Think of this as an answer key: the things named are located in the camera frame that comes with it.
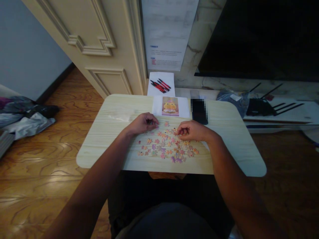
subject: person's left hand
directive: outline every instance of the person's left hand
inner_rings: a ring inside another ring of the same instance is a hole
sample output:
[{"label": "person's left hand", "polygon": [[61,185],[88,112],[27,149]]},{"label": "person's left hand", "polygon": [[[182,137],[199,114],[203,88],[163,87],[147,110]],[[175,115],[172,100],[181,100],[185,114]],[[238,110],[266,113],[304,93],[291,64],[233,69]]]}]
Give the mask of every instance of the person's left hand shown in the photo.
[{"label": "person's left hand", "polygon": [[131,135],[145,133],[157,128],[159,121],[150,112],[142,113],[136,117],[124,130]]}]

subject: cartoon chick picture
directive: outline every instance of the cartoon chick picture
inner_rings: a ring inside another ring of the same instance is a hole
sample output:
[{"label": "cartoon chick picture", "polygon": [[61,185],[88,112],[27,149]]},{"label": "cartoon chick picture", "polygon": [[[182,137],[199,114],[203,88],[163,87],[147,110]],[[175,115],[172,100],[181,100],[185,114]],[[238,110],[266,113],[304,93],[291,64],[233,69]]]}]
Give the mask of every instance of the cartoon chick picture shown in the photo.
[{"label": "cartoon chick picture", "polygon": [[177,98],[171,98],[171,97],[163,97],[163,115],[172,115],[172,116],[178,116],[179,113],[176,111],[176,104],[177,104]]}]

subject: lap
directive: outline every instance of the lap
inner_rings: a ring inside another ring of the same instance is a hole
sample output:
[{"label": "lap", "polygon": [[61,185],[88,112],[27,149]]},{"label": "lap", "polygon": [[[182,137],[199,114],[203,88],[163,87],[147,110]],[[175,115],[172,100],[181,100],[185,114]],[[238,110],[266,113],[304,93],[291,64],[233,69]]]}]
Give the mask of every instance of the lap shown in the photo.
[{"label": "lap", "polygon": [[223,232],[230,232],[234,225],[213,175],[188,174],[183,180],[153,180],[148,172],[121,171],[108,197],[112,238],[140,213],[162,202],[190,207],[223,238]]}]

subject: door molding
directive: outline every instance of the door molding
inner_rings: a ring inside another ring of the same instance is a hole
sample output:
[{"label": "door molding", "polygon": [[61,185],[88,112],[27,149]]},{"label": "door molding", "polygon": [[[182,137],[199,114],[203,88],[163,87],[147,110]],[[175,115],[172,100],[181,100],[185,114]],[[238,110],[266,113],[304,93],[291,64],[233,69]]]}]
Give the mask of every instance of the door molding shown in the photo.
[{"label": "door molding", "polygon": [[109,96],[111,93],[107,89],[106,85],[103,83],[101,78],[99,77],[99,74],[105,74],[105,75],[120,75],[122,78],[123,83],[125,84],[125,88],[127,90],[127,93],[129,95],[132,95],[132,89],[131,85],[129,83],[129,80],[127,79],[126,73],[124,69],[121,70],[115,70],[115,69],[96,69],[96,68],[90,68],[86,67],[86,70],[90,72],[90,74],[93,76],[95,81],[99,84],[99,86],[104,90],[105,94]]},{"label": "door molding", "polygon": [[110,48],[116,48],[116,45],[101,0],[91,0],[91,3],[105,35],[105,38],[98,38],[102,48],[87,46],[83,43],[81,36],[70,34],[69,30],[65,27],[48,0],[36,0],[36,2],[41,6],[69,45],[76,46],[84,55],[112,56]]},{"label": "door molding", "polygon": [[123,3],[127,24],[129,26],[129,35],[131,37],[135,63],[138,70],[140,88],[142,93],[146,95],[148,79],[139,0],[124,0]]}]

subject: parquet floor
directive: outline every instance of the parquet floor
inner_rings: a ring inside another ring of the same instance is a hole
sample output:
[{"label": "parquet floor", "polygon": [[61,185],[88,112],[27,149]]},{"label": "parquet floor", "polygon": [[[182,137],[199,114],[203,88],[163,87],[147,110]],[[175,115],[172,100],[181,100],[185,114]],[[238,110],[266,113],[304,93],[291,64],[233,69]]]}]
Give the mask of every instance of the parquet floor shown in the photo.
[{"label": "parquet floor", "polygon": [[[15,142],[6,153],[0,164],[1,238],[39,238],[58,215],[87,172],[75,157],[102,102],[74,69],[47,101],[61,108],[57,122]],[[253,139],[268,172],[251,180],[270,213],[290,238],[319,238],[319,154],[314,146],[298,131],[255,134]],[[106,205],[92,237],[111,238]]]}]

